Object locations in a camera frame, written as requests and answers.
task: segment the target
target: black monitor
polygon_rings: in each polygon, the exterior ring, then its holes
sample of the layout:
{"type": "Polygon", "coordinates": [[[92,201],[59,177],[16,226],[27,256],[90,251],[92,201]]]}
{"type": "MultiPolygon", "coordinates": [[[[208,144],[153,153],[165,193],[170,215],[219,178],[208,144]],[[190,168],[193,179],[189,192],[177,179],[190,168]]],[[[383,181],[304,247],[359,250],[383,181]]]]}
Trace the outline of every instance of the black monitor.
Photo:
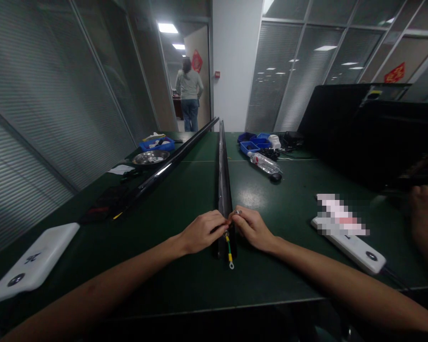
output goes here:
{"type": "Polygon", "coordinates": [[[323,157],[336,148],[338,139],[357,110],[366,101],[399,100],[409,84],[365,83],[352,85],[318,85],[315,87],[298,132],[305,145],[323,157]]]}
{"type": "Polygon", "coordinates": [[[367,102],[338,142],[342,167],[375,189],[428,184],[428,103],[367,102]]]}

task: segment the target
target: person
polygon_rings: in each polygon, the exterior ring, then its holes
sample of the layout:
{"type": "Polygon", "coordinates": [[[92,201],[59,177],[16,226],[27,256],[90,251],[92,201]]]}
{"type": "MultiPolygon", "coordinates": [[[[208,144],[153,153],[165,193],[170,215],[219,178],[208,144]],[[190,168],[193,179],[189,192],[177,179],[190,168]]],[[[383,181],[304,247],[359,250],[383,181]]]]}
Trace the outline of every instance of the person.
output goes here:
{"type": "MultiPolygon", "coordinates": [[[[428,248],[428,187],[414,188],[411,203],[418,245],[428,248]]],[[[65,341],[81,335],[160,269],[211,245],[232,221],[252,246],[287,263],[360,318],[392,332],[428,337],[428,310],[412,299],[352,267],[273,235],[258,211],[242,206],[236,210],[228,219],[217,210],[198,216],[178,235],[92,278],[31,316],[3,341],[65,341]]]]}
{"type": "Polygon", "coordinates": [[[198,131],[198,107],[203,93],[203,83],[200,74],[192,69],[190,58],[184,57],[182,70],[176,77],[176,92],[181,96],[181,110],[184,115],[184,130],[198,131]]]}

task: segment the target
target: yellow-green wire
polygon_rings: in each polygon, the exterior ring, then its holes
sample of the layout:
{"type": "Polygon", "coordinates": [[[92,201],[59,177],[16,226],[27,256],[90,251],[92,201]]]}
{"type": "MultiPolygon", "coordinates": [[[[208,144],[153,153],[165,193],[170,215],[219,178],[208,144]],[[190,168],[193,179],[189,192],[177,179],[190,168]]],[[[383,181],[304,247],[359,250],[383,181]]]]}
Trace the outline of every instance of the yellow-green wire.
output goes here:
{"type": "Polygon", "coordinates": [[[230,239],[229,239],[228,235],[225,235],[225,239],[227,240],[227,245],[228,245],[228,261],[230,261],[230,268],[234,269],[232,249],[230,248],[230,239]]]}

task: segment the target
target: gray shirt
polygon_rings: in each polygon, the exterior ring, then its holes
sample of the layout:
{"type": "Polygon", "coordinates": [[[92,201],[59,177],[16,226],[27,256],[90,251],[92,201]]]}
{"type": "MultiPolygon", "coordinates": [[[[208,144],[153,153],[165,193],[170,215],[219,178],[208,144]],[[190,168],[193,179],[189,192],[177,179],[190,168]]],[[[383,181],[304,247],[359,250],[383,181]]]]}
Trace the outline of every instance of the gray shirt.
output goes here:
{"type": "Polygon", "coordinates": [[[195,70],[190,70],[187,74],[179,70],[176,78],[176,92],[181,96],[181,100],[198,99],[203,93],[203,83],[200,75],[195,70]]]}

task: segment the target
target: green table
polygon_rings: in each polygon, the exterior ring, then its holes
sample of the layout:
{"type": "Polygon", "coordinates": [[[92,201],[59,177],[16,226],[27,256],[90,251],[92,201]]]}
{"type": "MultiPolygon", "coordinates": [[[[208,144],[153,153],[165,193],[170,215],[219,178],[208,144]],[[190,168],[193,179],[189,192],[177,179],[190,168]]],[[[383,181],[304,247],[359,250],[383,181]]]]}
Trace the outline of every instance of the green table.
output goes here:
{"type": "MultiPolygon", "coordinates": [[[[187,140],[192,133],[168,133],[187,140]]],[[[316,193],[339,193],[359,211],[371,235],[365,238],[412,288],[428,287],[428,272],[413,246],[403,215],[378,197],[315,159],[279,161],[284,173],[272,184],[240,151],[239,133],[226,133],[233,205],[260,211],[269,229],[289,241],[353,265],[309,225],[317,215],[316,193]]],[[[133,210],[114,222],[82,226],[45,283],[22,297],[17,324],[106,269],[182,231],[217,205],[218,133],[209,132],[179,166],[133,210]]],[[[0,253],[0,279],[47,228],[74,222],[121,176],[106,173],[0,253]]],[[[134,180],[131,186],[142,179],[134,180]]],[[[285,264],[239,239],[234,271],[208,248],[159,272],[120,305],[109,319],[179,314],[263,304],[315,300],[322,295],[285,264]]],[[[395,286],[379,276],[379,280],[395,286]]],[[[12,299],[0,303],[0,317],[12,299]]]]}

